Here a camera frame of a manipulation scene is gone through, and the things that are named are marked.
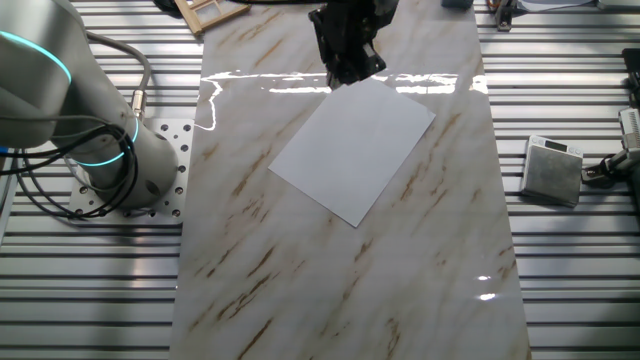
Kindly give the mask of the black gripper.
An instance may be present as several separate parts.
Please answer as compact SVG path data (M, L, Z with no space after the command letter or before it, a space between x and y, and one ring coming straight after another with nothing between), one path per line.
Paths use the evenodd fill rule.
M308 13L320 58L326 63L326 82L332 90L345 84L342 61L350 61L351 83L386 69L385 61L373 48L376 17L376 3L366 0L330 1Z

